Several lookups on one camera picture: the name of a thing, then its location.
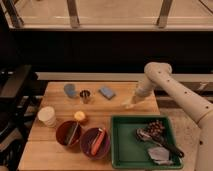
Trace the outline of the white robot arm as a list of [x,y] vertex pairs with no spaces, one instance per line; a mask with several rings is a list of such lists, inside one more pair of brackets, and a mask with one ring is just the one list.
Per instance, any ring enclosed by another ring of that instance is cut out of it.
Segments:
[[123,105],[133,108],[160,86],[201,129],[195,171],[213,171],[213,103],[185,87],[172,76],[168,63],[150,62],[144,67],[144,77],[132,96]]

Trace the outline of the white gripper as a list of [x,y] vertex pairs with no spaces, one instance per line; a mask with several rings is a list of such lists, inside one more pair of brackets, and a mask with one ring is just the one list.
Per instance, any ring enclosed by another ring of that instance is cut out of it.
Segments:
[[150,96],[155,87],[156,85],[149,79],[139,81],[136,85],[133,97],[122,102],[122,106],[124,106],[125,109],[133,109],[136,106],[134,103],[139,103]]

